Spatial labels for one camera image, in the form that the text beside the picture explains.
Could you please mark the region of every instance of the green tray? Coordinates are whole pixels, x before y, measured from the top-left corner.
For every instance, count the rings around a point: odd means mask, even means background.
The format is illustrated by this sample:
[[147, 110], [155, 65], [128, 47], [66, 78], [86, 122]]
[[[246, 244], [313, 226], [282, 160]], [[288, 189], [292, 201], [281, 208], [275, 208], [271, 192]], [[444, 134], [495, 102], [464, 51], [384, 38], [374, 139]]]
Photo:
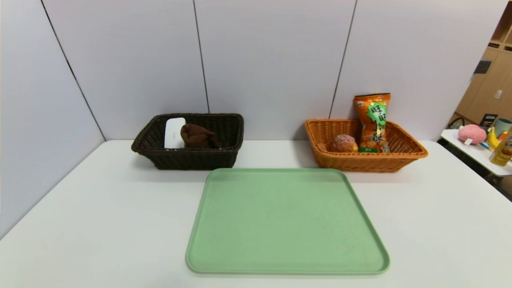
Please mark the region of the green tray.
[[334, 169], [217, 169], [186, 262], [198, 273], [379, 274], [389, 256]]

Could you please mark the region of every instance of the wicker basket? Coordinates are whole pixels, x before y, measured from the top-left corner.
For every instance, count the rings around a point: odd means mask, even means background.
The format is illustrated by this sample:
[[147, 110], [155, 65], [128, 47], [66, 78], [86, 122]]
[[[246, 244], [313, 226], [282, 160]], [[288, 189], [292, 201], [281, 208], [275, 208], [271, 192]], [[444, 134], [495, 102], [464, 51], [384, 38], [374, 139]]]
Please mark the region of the wicker basket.
[[330, 143], [339, 134], [361, 138], [359, 120], [310, 119], [305, 123], [316, 163], [323, 168], [357, 172], [396, 172], [415, 160], [428, 156], [426, 149], [399, 125], [386, 123], [386, 138], [391, 153], [334, 153], [319, 149], [319, 143]]
[[[171, 118], [215, 132], [220, 149], [166, 149], [165, 124]], [[147, 157], [162, 170], [213, 170], [231, 168], [244, 138], [244, 118], [240, 114], [163, 114], [155, 116], [139, 133], [132, 150]]]

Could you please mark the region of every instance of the brown cloth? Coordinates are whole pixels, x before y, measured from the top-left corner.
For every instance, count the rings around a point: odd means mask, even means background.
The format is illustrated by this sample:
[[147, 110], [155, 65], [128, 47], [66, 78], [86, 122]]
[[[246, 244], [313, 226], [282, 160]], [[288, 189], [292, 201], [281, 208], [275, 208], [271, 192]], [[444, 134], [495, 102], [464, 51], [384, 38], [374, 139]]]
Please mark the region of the brown cloth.
[[181, 128], [181, 138], [186, 148], [218, 149], [221, 147], [214, 132], [194, 124], [186, 124]]

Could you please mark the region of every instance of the cup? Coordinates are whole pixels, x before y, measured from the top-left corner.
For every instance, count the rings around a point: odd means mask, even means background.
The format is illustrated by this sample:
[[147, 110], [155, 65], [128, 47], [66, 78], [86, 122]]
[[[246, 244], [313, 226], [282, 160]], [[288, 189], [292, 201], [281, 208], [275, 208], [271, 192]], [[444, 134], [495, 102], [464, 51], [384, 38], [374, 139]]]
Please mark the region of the cup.
[[496, 137], [500, 138], [501, 133], [507, 132], [512, 128], [512, 121], [509, 121], [505, 118], [498, 118], [496, 123], [494, 124], [494, 129], [496, 131]]

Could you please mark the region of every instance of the bottle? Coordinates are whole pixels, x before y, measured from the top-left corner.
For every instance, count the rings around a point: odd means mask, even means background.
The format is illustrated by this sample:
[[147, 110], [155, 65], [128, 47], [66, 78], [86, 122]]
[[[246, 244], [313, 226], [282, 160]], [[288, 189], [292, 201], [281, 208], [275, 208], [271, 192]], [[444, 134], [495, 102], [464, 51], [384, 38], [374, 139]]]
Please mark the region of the bottle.
[[505, 166], [512, 158], [512, 129], [507, 133], [507, 136], [501, 140], [500, 144], [496, 147], [490, 161], [499, 166]]

